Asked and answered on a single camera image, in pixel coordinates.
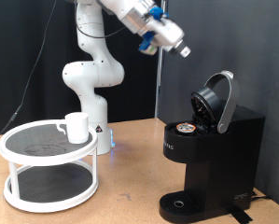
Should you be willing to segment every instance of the drip tray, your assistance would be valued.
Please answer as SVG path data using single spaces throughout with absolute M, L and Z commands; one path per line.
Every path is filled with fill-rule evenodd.
M 160 199 L 160 215 L 173 223 L 190 223 L 201 220 L 203 210 L 185 191 L 179 191 Z
M 92 184 L 92 174 L 83 166 L 67 163 L 31 167 L 19 173 L 18 180 L 21 200 L 55 203 L 76 197 L 87 190 Z

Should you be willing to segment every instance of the coffee pod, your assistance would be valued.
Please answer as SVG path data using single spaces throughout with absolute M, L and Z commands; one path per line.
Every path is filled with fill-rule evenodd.
M 187 135 L 194 135 L 196 127 L 193 124 L 180 123 L 176 126 L 176 129 L 180 133 L 184 133 L 184 134 L 187 134 Z

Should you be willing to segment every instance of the blue light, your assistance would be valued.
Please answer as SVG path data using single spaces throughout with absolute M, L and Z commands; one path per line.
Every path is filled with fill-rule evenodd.
M 113 142 L 113 129 L 110 129 L 111 132 L 111 147 L 115 147 L 115 142 Z

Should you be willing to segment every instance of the coffee maker logo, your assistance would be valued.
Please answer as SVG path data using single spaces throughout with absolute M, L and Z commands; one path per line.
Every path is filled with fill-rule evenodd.
M 169 149 L 174 150 L 174 146 L 169 145 L 169 144 L 168 144 L 168 143 L 166 143 L 165 141 L 164 141 L 164 145 L 165 145 L 166 147 L 168 147 Z

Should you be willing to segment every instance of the black cable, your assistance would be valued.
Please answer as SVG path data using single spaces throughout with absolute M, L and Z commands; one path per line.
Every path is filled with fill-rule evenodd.
M 258 200 L 258 199 L 271 199 L 271 198 L 270 198 L 269 196 L 253 197 L 253 198 L 251 199 L 251 202 L 256 201 L 256 200 Z
M 52 9 L 52 12 L 51 12 L 51 14 L 50 14 L 50 16 L 49 16 L 49 20 L 48 20 L 48 23 L 47 23 L 47 26 L 46 26 L 46 29 L 45 29 L 45 33 L 44 33 L 44 40 L 43 40 L 43 43 L 42 43 L 42 47 L 41 47 L 41 49 L 40 49 L 40 51 L 39 51 L 39 53 L 38 53 L 38 56 L 37 56 L 37 59 L 36 59 L 36 61 L 35 61 L 35 65 L 34 65 L 34 67 L 33 67 L 33 70 L 31 71 L 31 73 L 30 73 L 30 75 L 29 75 L 29 78 L 28 78 L 28 81 L 27 81 L 27 84 L 26 84 L 26 87 L 25 87 L 25 90 L 24 90 L 24 94 L 23 94 L 22 99 L 21 99 L 21 104 L 20 104 L 19 107 L 17 108 L 16 112 L 11 116 L 11 118 L 10 118 L 8 124 L 6 125 L 6 127 L 0 132 L 0 135 L 4 132 L 4 130 L 8 127 L 8 125 L 9 125 L 12 121 L 14 121 L 14 119 L 17 117 L 17 115 L 18 115 L 19 111 L 21 110 L 21 107 L 22 107 L 22 105 L 23 105 L 23 103 L 24 103 L 25 94 L 26 94 L 27 88 L 28 88 L 28 86 L 29 86 L 30 79 L 31 79 L 31 77 L 32 77 L 32 75 L 33 75 L 33 73 L 34 73 L 35 67 L 37 66 L 37 63 L 38 63 L 38 61 L 39 61 L 39 59 L 40 59 L 40 56 L 41 56 L 41 54 L 42 54 L 42 52 L 43 52 L 43 48 L 44 48 L 44 46 L 45 46 L 47 30 L 48 30 L 49 23 L 50 23 L 50 21 L 51 21 L 52 15 L 53 15 L 53 13 L 54 13 L 54 9 L 55 9 L 55 7 L 56 7 L 56 4 L 57 4 L 57 0 L 55 0 L 54 6 L 53 6 L 53 9 Z
M 117 30 L 116 32 L 112 33 L 111 35 L 105 35 L 105 36 L 93 36 L 93 35 L 85 34 L 83 31 L 80 30 L 80 28 L 77 25 L 77 0 L 75 0 L 75 25 L 76 25 L 76 28 L 79 30 L 80 33 L 82 33 L 85 36 L 88 36 L 88 37 L 91 37 L 91 38 L 95 38 L 95 39 L 104 39 L 104 38 L 110 37 L 111 35 L 115 35 L 118 32 L 120 32 L 120 31 L 122 31 L 123 29 L 126 28 L 126 27 L 122 27 L 121 29 Z

